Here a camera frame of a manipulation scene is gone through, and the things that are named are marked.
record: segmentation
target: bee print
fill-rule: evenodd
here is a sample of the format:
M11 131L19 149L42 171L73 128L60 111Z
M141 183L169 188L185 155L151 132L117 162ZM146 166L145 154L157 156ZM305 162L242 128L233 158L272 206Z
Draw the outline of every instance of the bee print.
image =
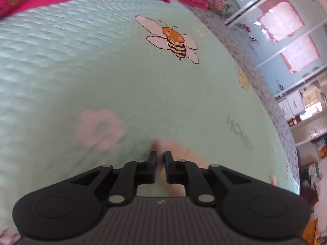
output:
M11 6L15 6L15 5L17 5L18 3L19 3L19 0L8 0L8 1L6 2L6 4L11 5Z
M273 173L271 171L271 175L269 176L269 179L270 179L270 184L271 185L274 185L274 186L277 186L278 185L277 174L276 173Z
M249 83L243 74L238 74L238 81L241 83L243 89L249 91Z
M285 164L285 176L286 176L286 179L288 178L288 165Z
M197 50L197 44L188 35L181 35L174 27L162 27L151 19L144 16L136 16L138 23L148 30L153 36L148 36L147 41L159 49L170 50L180 60L186 56L195 64L199 59L193 50Z

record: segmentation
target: beige object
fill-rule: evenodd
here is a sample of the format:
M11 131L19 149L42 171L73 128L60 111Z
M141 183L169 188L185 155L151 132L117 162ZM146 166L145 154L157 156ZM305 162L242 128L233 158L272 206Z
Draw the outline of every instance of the beige object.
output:
M318 234L318 217L316 220L310 221L303 231L302 238L308 242L309 245L315 245Z
M186 145L179 143L178 141L169 139L158 139L154 140L150 144L151 151L155 151L157 157L157 180L159 183L164 184L165 190L171 197L185 196L185 188L181 184L169 185L166 182L166 170L163 164L163 154L166 151L170 151L173 155L174 160L185 159L197 164L199 168L208 168L209 164L205 158Z

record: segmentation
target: metal rivet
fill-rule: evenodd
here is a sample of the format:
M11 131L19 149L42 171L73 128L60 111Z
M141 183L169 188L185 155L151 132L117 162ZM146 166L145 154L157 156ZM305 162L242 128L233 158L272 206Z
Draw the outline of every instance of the metal rivet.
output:
M113 195L109 197L109 202L113 203L113 204L120 204L123 201L125 201L124 196L121 195Z
M211 194L202 194L198 197L198 199L200 202L203 203L210 203L215 200L214 196L212 196Z
M166 201L165 200L160 200L160 201L157 201L157 204L160 204L160 205L162 205L162 204L165 204L166 203Z

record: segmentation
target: wall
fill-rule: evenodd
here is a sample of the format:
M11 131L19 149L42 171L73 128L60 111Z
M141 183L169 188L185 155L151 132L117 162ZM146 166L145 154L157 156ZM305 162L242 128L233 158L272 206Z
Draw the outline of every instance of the wall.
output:
M278 50L287 46L290 42L294 41L303 33L309 31L316 24L327 18L327 14L323 7L313 0L289 0L294 6L298 15L304 22L304 27L299 29L292 37L283 39L275 44L266 34L262 33L262 27L254 25L254 23L263 16L263 11L260 8L261 5L252 12L248 13L244 19L240 21L240 24L247 25L251 32L245 31L243 28L234 25L231 27L233 36L237 39L237 42L245 49L249 57L253 62L258 65L263 60L276 53ZM327 35L324 27L319 28L312 34L312 40L314 41L318 53L321 58L309 64L306 68L300 72L291 74L287 66L282 59L281 55L276 56L268 63L259 67L261 75L266 79L267 84L272 94L276 94L280 91L276 79L280 84L287 88L299 81L305 74L310 73L315 67L319 67L327 61Z
M315 205L315 212L312 218L318 218L319 232L326 231L327 227L327 158L323 159L319 165L319 170L323 174L318 188L319 202Z

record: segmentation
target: bed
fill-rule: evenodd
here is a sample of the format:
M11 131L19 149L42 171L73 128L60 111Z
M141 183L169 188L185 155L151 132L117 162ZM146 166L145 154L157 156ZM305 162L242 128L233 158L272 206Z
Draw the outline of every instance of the bed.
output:
M0 46L0 229L28 192L145 158L157 137L299 192L286 121L211 11L71 0L2 19Z

